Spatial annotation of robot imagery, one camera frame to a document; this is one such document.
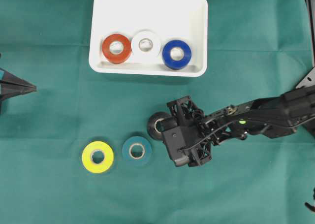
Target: robotic arm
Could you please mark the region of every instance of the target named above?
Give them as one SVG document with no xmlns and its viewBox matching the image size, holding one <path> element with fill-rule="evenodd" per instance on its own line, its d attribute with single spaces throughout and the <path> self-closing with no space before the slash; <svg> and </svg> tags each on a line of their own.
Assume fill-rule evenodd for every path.
<svg viewBox="0 0 315 224">
<path fill-rule="evenodd" d="M 190 96 L 167 106 L 171 115 L 149 119 L 149 135 L 163 141 L 176 166 L 201 166 L 211 160 L 211 146 L 229 139 L 245 140 L 258 134 L 278 138 L 296 133 L 300 125 L 315 118 L 315 86 L 231 105 L 208 116 Z"/>
</svg>

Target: metal pointed tool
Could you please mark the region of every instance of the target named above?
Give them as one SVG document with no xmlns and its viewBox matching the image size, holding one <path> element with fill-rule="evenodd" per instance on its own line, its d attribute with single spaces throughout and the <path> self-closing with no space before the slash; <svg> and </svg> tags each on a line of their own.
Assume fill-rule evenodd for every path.
<svg viewBox="0 0 315 224">
<path fill-rule="evenodd" d="M 25 95 L 36 91 L 36 86 L 22 80 L 0 68 L 0 106 L 2 101 L 10 97 Z"/>
</svg>

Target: red tape roll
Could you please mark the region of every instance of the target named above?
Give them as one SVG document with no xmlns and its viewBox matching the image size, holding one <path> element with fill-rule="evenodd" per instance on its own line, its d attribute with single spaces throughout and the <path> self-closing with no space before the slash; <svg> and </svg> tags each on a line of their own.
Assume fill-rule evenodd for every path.
<svg viewBox="0 0 315 224">
<path fill-rule="evenodd" d="M 110 44 L 114 41 L 119 41 L 124 46 L 124 49 L 120 54 L 113 54 L 109 49 Z M 118 34 L 118 33 L 112 34 L 103 41 L 102 51 L 103 51 L 104 56 L 111 63 L 115 63 L 115 64 L 123 63 L 129 58 L 131 54 L 131 43 L 128 38 L 126 38 L 125 36 L 121 34 Z"/>
</svg>

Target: white plastic tray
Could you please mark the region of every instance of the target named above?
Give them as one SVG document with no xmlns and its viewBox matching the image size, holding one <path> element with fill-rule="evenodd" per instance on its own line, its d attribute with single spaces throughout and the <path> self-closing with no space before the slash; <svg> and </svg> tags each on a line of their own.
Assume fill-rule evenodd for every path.
<svg viewBox="0 0 315 224">
<path fill-rule="evenodd" d="M 103 40 L 121 33 L 132 40 L 139 31 L 155 32 L 161 39 L 160 54 L 142 61 L 133 54 L 122 64 L 112 64 L 103 55 Z M 89 63 L 102 73 L 197 77 L 207 69 L 208 4 L 206 0 L 94 0 Z M 191 48 L 190 63 L 181 70 L 165 66 L 163 46 L 180 39 Z"/>
</svg>

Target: green cloth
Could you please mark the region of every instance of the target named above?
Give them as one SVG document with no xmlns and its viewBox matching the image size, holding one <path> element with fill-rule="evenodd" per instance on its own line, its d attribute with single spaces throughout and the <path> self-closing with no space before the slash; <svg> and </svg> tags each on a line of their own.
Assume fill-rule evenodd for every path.
<svg viewBox="0 0 315 224">
<path fill-rule="evenodd" d="M 195 168 L 175 167 L 146 133 L 147 119 L 166 111 L 168 101 L 191 95 L 211 113 L 278 96 L 311 70 L 304 0 L 207 1 L 208 69 L 182 78 L 94 72 L 93 0 L 0 0 L 0 67 L 38 89 L 2 105 L 1 223 L 314 222 L 304 202 L 315 186 L 315 140 L 304 128 L 273 140 L 230 140 Z M 145 167 L 122 158 L 123 142 L 134 134 L 152 144 Z M 82 151 L 94 140 L 114 149 L 107 173 L 82 166 Z"/>
</svg>

